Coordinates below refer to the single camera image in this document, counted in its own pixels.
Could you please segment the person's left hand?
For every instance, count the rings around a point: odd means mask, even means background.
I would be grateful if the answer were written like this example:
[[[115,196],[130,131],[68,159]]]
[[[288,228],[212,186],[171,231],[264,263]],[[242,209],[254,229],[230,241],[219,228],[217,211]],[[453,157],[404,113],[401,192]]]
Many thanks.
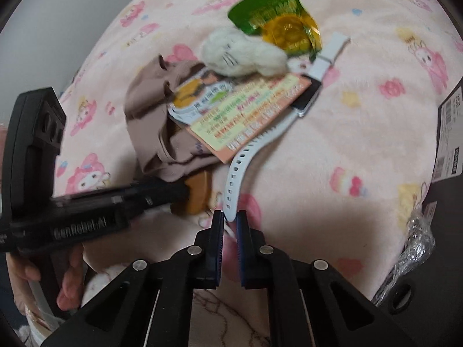
[[[58,307],[63,311],[76,309],[81,304],[84,283],[83,252],[84,247],[81,243],[71,249],[69,267],[56,299]],[[28,310],[38,315],[39,310],[29,282],[41,280],[39,270],[30,261],[15,254],[7,253],[5,257],[16,307],[23,315]]]

